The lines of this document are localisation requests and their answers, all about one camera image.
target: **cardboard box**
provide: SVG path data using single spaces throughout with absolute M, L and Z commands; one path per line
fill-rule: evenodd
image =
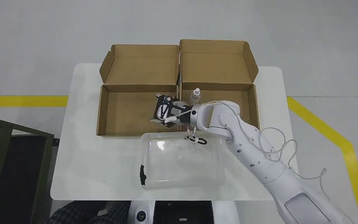
M 97 135 L 175 132 L 150 122 L 156 94 L 177 96 L 178 45 L 113 45 L 101 66 Z
M 200 102 L 236 102 L 241 118 L 259 128 L 253 84 L 257 74 L 258 67 L 245 41 L 180 41 L 180 99 L 188 102 L 191 92 L 200 88 Z

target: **yellow floor line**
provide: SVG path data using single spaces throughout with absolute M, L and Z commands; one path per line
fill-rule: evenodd
M 0 107 L 64 107 L 67 100 L 68 96 L 0 96 Z
M 356 203 L 358 205 L 358 161 L 354 152 L 353 144 L 292 97 L 287 97 L 287 102 L 290 110 L 341 149 L 348 175 L 351 180 Z

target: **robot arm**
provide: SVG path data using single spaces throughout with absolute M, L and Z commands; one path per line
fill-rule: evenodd
M 173 102 L 170 97 L 169 101 L 166 99 L 163 95 L 158 98 L 154 119 L 166 125 L 188 123 L 199 130 L 225 137 L 232 154 L 270 192 L 285 223 L 343 223 L 333 204 L 298 178 L 279 160 L 269 141 L 260 137 L 260 131 L 241 119 L 239 105 L 216 101 L 185 105 L 176 112 L 178 106 L 171 110 Z M 162 105 L 167 105 L 169 115 L 161 109 Z M 183 102 L 177 100 L 174 105 L 183 105 Z

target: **plastic bottle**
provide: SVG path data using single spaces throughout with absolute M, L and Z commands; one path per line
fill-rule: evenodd
M 193 92 L 191 92 L 189 103 L 191 105 L 197 104 L 199 102 L 200 96 L 200 89 L 194 89 Z

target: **gray floor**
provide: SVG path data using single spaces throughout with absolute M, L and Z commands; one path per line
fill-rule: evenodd
M 101 63 L 111 44 L 247 40 L 260 66 L 280 67 L 286 93 L 355 148 L 356 0 L 13 0 L 0 7 L 0 95 L 67 95 L 77 63 Z M 60 137 L 65 108 L 0 108 L 0 119 Z M 299 171 L 327 168 L 327 193 L 358 222 L 342 153 L 290 113 Z M 318 189 L 317 181 L 310 181 Z M 53 202 L 53 210 L 64 202 Z M 237 202 L 242 223 L 282 223 L 272 202 Z

